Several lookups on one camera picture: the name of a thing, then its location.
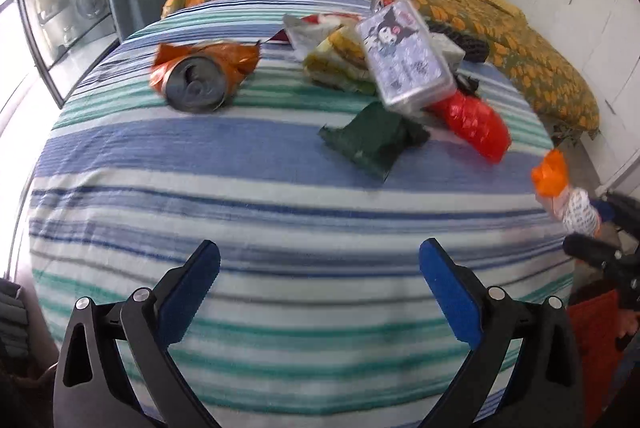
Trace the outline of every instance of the window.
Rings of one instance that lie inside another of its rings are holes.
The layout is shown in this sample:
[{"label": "window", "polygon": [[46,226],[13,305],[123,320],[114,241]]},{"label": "window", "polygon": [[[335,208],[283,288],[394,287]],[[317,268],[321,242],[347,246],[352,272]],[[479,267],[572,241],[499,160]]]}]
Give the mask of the window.
[{"label": "window", "polygon": [[109,0],[17,0],[40,76],[59,107],[118,44]]},{"label": "window", "polygon": [[[0,112],[7,119],[5,106],[33,68],[15,0],[0,0],[0,30]],[[0,118],[0,133],[3,128]]]}]

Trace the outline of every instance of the striped blanket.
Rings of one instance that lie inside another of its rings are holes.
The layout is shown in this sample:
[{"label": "striped blanket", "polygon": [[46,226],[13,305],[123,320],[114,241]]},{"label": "striped blanket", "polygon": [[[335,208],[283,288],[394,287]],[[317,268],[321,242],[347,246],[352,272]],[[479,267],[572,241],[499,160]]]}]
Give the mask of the striped blanket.
[{"label": "striped blanket", "polygon": [[[513,145],[491,166],[442,126],[406,151],[385,183],[318,136],[371,99],[313,86],[289,46],[264,44],[233,106],[187,115],[148,87],[159,43],[264,40],[283,14],[368,11],[365,0],[219,0],[141,30],[81,82],[33,183],[33,272],[62,342],[76,299],[125,299],[182,264],[202,239],[222,270],[185,339],[170,349],[226,427],[413,427],[468,351],[418,270],[436,237],[485,285],[518,299],[566,297],[562,231],[532,194],[551,147],[495,68],[475,69]],[[494,408],[513,345],[484,413]],[[127,372],[152,402],[130,351]]]}]

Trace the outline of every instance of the can lid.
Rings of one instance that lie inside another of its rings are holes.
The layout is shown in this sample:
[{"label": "can lid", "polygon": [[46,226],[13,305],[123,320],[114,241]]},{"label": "can lid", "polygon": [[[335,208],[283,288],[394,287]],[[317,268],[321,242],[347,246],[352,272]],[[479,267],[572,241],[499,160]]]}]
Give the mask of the can lid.
[{"label": "can lid", "polygon": [[212,111],[225,100],[226,78],[211,57],[191,55],[174,66],[163,89],[174,109],[191,113]]}]

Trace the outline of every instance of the red plastic bag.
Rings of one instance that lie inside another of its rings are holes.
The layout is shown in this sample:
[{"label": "red plastic bag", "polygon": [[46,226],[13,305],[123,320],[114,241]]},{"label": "red plastic bag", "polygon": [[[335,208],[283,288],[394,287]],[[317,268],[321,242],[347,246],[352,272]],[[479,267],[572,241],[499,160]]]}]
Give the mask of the red plastic bag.
[{"label": "red plastic bag", "polygon": [[511,145],[509,129],[489,105],[460,91],[430,107],[455,135],[465,139],[491,163],[500,163]]}]

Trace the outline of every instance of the yellow bedspread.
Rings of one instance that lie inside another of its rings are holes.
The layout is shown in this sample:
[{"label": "yellow bedspread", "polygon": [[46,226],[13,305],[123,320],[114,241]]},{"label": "yellow bedspread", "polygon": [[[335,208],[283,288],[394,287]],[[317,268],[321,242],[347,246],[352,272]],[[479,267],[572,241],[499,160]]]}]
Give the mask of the yellow bedspread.
[{"label": "yellow bedspread", "polygon": [[[162,16],[209,0],[168,0]],[[596,100],[580,73],[504,0],[413,0],[427,20],[446,22],[486,40],[489,62],[522,92],[535,112],[574,134],[595,132]]]}]

